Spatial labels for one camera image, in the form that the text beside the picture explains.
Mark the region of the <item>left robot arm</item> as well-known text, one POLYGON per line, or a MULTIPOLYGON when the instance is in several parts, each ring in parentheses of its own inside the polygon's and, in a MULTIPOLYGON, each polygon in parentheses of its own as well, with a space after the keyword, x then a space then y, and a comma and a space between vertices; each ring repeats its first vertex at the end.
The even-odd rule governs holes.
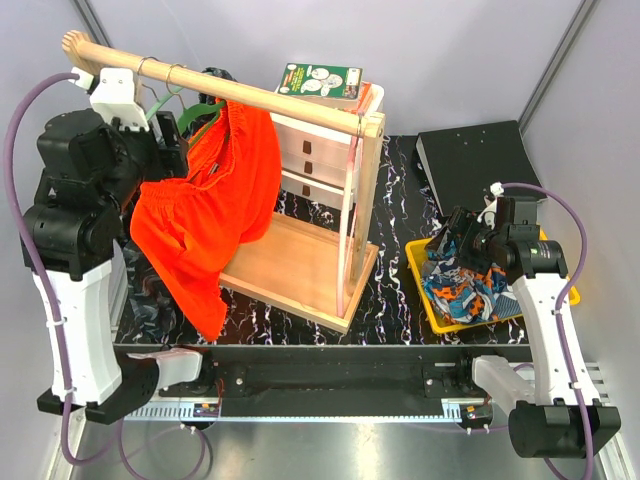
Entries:
POLYGON ((85 109, 50 119, 37 149, 44 166, 24 216, 22 248, 46 308, 54 357, 39 410, 84 409, 88 420, 110 425, 178 384, 208 394, 216 372, 200 352, 126 353, 111 336, 127 297, 126 271, 116 263, 123 217, 142 182, 185 171, 176 137, 158 141, 145 119, 105 120, 85 109))

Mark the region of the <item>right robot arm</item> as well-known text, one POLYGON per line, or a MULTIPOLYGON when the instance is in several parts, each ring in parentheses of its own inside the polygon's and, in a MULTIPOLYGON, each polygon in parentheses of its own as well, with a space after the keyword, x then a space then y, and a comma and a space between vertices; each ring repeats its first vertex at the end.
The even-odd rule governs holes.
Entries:
POLYGON ((454 371, 466 396, 484 390, 508 416, 508 432, 523 458, 592 458, 620 429, 619 412, 602 403, 582 356, 568 299, 570 276, 560 244, 541 235, 537 202, 499 197, 494 220, 456 207, 435 243, 452 247, 463 267, 507 277, 526 323, 534 381, 497 355, 482 355, 454 371))

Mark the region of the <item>dark green hanger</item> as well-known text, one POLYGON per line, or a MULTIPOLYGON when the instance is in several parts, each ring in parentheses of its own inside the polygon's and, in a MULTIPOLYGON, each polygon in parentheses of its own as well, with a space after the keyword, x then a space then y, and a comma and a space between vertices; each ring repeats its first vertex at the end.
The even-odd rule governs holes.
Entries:
MULTIPOLYGON (((206 67, 201 73, 221 78, 224 80, 235 81, 233 76, 225 69, 218 67, 206 67)), ((217 97, 198 93, 198 103, 187 108, 181 117, 177 121, 178 131, 186 138, 186 135, 194 135, 202 126, 207 122, 213 120, 216 113, 219 112, 218 103, 220 103, 217 97)))

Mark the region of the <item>patterned blue orange shorts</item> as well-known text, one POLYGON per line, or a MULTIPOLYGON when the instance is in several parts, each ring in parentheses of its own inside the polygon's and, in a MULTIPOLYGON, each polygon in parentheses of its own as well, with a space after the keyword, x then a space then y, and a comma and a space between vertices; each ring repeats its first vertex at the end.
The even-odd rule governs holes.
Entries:
POLYGON ((520 309, 504 269, 493 265, 487 273, 462 268, 456 258, 429 260, 427 289, 451 320, 460 323, 487 320, 495 314, 496 301, 507 292, 512 307, 520 309))

